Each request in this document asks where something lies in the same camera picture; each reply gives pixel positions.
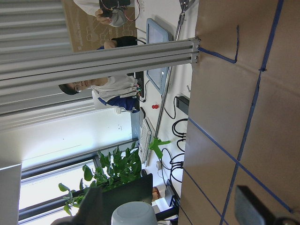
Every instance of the green clamp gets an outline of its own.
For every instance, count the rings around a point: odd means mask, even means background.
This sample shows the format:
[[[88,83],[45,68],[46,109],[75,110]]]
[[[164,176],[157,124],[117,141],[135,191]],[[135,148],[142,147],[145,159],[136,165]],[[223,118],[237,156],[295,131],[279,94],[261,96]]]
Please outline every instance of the green clamp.
[[[162,142],[160,139],[154,138],[153,141],[149,144],[149,149],[153,150],[158,158],[162,158],[163,153],[158,146],[169,143],[171,143],[171,141]]]

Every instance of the cardboard box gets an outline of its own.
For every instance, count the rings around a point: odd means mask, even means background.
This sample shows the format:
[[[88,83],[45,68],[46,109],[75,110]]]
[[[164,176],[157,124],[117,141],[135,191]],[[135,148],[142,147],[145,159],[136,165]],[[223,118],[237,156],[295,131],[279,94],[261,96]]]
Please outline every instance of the cardboard box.
[[[135,22],[127,21],[121,27],[103,25],[96,17],[86,14],[72,0],[61,0],[73,52],[96,50],[106,40],[122,36],[136,36]],[[135,8],[128,7],[126,15],[135,18]]]

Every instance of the white cylinder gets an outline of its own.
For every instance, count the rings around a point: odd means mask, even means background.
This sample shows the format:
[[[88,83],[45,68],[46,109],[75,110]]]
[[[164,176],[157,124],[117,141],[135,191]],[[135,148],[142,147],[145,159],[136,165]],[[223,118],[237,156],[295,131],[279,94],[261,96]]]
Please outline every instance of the white cylinder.
[[[154,209],[145,202],[125,203],[112,213],[112,225],[157,225]]]

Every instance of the metal rod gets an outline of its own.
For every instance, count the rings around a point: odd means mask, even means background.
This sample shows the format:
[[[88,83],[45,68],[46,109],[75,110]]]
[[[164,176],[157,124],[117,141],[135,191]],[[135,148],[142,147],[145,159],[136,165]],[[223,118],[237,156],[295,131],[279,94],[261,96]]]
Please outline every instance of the metal rod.
[[[177,41],[179,39],[181,29],[182,29],[182,24],[183,24],[184,17],[185,17],[186,2],[184,2],[183,4],[184,5],[183,5],[183,7],[181,7],[182,10],[179,15],[178,26],[177,26],[177,30],[176,30],[176,34],[175,34],[175,41]],[[164,89],[164,93],[163,93],[162,100],[161,100],[161,106],[160,106],[159,113],[158,113],[158,119],[157,119],[157,125],[156,125],[156,129],[155,129],[154,138],[158,138],[161,119],[163,117],[164,108],[165,108],[165,101],[166,101],[167,95],[168,95],[168,89],[169,89],[169,84],[170,84],[170,79],[171,79],[171,72],[172,72],[172,66],[170,66],[168,68],[168,73],[167,73],[166,82],[165,82],[165,89]]]

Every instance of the green plant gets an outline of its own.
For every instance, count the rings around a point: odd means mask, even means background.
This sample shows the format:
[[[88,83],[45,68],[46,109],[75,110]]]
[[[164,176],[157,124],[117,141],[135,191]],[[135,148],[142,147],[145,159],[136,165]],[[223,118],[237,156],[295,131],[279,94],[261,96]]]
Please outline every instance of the green plant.
[[[79,190],[70,190],[62,183],[58,184],[62,192],[68,191],[68,195],[64,197],[66,205],[64,210],[69,214],[71,213],[71,206],[80,207],[80,203],[84,200],[86,193],[92,187],[101,187],[102,191],[108,191],[113,188],[119,187],[125,183],[134,181],[141,177],[142,163],[138,155],[138,150],[135,149],[135,142],[131,148],[125,150],[125,155],[117,147],[112,154],[104,156],[100,151],[98,156],[100,159],[101,167],[96,167],[92,171],[87,165],[82,167],[83,178],[79,182]],[[84,184],[83,179],[91,181],[88,186]]]

